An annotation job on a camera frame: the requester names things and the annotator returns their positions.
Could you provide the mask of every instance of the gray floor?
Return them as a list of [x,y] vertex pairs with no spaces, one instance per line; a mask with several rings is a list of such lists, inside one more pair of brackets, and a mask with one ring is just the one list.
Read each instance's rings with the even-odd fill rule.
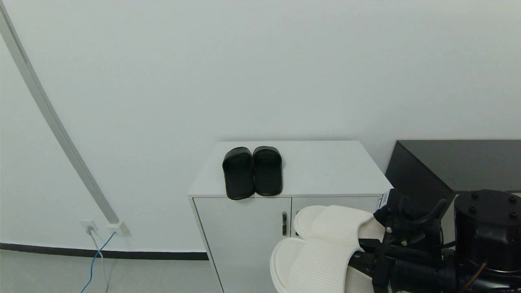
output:
[[[1,293],[80,292],[89,280],[91,259],[0,251]],[[218,292],[208,261],[105,260],[108,293]],[[105,292],[100,259],[85,292]]]

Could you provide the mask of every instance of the cabinet top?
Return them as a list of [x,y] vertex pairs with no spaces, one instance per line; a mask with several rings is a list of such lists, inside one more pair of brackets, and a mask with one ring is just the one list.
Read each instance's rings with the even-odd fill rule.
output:
[[392,188],[359,141],[226,141],[214,145],[189,197],[226,197],[226,153],[236,147],[253,153],[262,145],[282,156],[283,190],[276,197],[379,196]]

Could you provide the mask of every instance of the black tabletop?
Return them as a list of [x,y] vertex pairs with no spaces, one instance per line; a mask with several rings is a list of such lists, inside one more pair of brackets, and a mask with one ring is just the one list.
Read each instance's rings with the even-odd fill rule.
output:
[[521,140],[398,141],[456,192],[521,192]]

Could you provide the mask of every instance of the white slipper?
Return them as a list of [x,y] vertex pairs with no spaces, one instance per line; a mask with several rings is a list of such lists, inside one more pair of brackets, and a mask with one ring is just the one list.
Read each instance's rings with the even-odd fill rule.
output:
[[371,278],[348,267],[355,251],[345,242],[286,238],[271,255],[274,286],[278,293],[374,293]]
[[293,227],[303,239],[320,237],[357,246],[358,238],[382,241],[385,232],[373,214],[338,205],[308,206],[296,215]]

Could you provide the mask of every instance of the white wall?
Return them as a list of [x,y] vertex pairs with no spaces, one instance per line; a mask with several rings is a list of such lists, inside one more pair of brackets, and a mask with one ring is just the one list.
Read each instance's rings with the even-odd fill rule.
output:
[[[203,250],[185,194],[218,140],[359,139],[383,170],[396,139],[521,138],[519,2],[5,4],[132,232],[110,249]],[[5,48],[1,73],[0,240],[90,248],[76,219],[106,221]]]

